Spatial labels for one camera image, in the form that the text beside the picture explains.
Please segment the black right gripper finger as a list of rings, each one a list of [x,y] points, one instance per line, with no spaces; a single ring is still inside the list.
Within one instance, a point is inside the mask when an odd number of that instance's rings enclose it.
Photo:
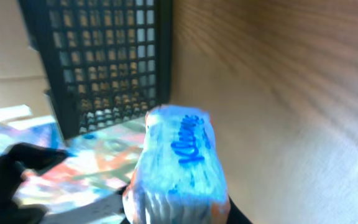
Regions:
[[[227,218],[226,224],[253,224],[236,206],[236,204],[229,198],[231,209]]]

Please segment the orange white tissue pack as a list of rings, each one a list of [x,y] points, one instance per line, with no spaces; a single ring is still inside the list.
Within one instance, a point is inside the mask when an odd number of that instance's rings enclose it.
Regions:
[[[129,223],[226,223],[227,183],[209,114],[162,105],[145,117],[144,148],[122,195]]]

